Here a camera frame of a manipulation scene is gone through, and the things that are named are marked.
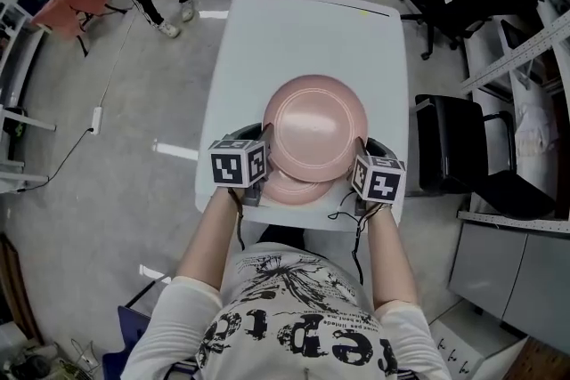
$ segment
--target black office chair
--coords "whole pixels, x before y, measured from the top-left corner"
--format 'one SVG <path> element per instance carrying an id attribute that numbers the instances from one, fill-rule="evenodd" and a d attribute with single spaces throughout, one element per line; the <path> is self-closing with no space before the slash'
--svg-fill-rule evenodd
<path id="1" fill-rule="evenodd" d="M 419 186 L 431 194 L 475 192 L 506 217 L 534 220 L 554 201 L 517 174 L 515 130 L 507 111 L 483 116 L 473 101 L 416 96 Z M 509 138 L 509 170 L 489 175 L 485 122 L 501 119 Z"/>
<path id="2" fill-rule="evenodd" d="M 426 61 L 434 51 L 434 31 L 439 29 L 450 39 L 454 50 L 459 40 L 470 38 L 485 21 L 498 14 L 523 14 L 536 11 L 539 0 L 411 0 L 420 13 L 403 14 L 402 20 L 427 23 Z"/>

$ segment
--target pink plate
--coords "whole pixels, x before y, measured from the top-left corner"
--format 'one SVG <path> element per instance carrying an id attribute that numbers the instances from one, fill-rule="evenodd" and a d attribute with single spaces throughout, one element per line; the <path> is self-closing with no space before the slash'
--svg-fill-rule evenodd
<path id="1" fill-rule="evenodd" d="M 264 197 L 283 205 L 306 205 L 327 193 L 334 181 L 301 182 L 273 166 L 264 185 Z"/>
<path id="2" fill-rule="evenodd" d="M 283 85 L 265 109 L 274 125 L 271 159 L 304 182 L 326 182 L 354 162 L 354 139 L 368 138 L 368 120 L 356 94 L 337 79 L 297 77 Z"/>

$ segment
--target power strip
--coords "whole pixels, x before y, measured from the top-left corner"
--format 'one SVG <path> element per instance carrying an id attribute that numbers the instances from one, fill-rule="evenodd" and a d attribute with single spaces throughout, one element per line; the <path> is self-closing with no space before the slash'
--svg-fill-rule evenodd
<path id="1" fill-rule="evenodd" d="M 99 134 L 99 130 L 101 129 L 101 119 L 103 117 L 103 107 L 98 106 L 93 111 L 93 120 L 91 121 L 91 127 L 93 131 L 91 134 Z"/>

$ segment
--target white t-shirt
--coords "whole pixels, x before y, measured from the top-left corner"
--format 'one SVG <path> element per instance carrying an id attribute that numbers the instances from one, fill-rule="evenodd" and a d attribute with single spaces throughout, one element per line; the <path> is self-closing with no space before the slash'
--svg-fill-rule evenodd
<path id="1" fill-rule="evenodd" d="M 121 378 L 167 373 L 208 380 L 451 379 L 420 308 L 392 302 L 374 311 L 345 271 L 274 243 L 234 257 L 221 293 L 184 277 L 164 289 Z"/>

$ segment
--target white table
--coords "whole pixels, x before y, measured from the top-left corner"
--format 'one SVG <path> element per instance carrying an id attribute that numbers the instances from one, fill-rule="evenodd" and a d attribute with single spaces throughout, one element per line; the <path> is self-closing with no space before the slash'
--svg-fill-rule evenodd
<path id="1" fill-rule="evenodd" d="M 289 80 L 321 74 L 342 81 L 360 98 L 369 136 L 408 158 L 408 74 L 400 14 L 358 0 L 233 0 L 217 56 L 202 128 L 196 206 L 203 211 L 215 185 L 208 146 L 225 134 L 263 120 L 272 95 Z M 336 211 L 350 191 L 339 179 L 319 200 L 284 206 L 266 198 L 244 206 L 244 218 L 317 230 L 353 231 Z M 403 197 L 393 207 L 399 222 Z M 354 198 L 343 206 L 354 211 Z"/>
<path id="2" fill-rule="evenodd" d="M 55 132 L 56 128 L 56 125 L 54 124 L 47 124 L 46 122 L 42 122 L 33 119 L 31 117 L 12 113 L 11 111 L 4 109 L 4 106 L 0 105 L 0 141 L 2 140 L 2 135 L 4 132 L 4 121 L 6 119 L 12 119 L 18 122 L 23 122 L 24 124 L 29 124 L 35 127 L 44 128 L 45 130 L 51 130 L 52 132 Z M 17 162 L 13 160 L 0 160 L 0 166 L 11 166 L 16 170 L 20 171 L 20 173 L 9 173 L 9 172 L 0 171 L 0 180 L 15 181 L 15 182 L 39 182 L 39 183 L 48 182 L 49 180 L 49 177 L 46 175 L 23 174 L 25 166 L 24 162 Z M 3 193 L 4 191 L 14 191 L 17 190 L 18 188 L 20 188 L 20 185 L 17 185 L 14 188 L 5 187 L 3 190 L 0 190 L 0 193 Z"/>

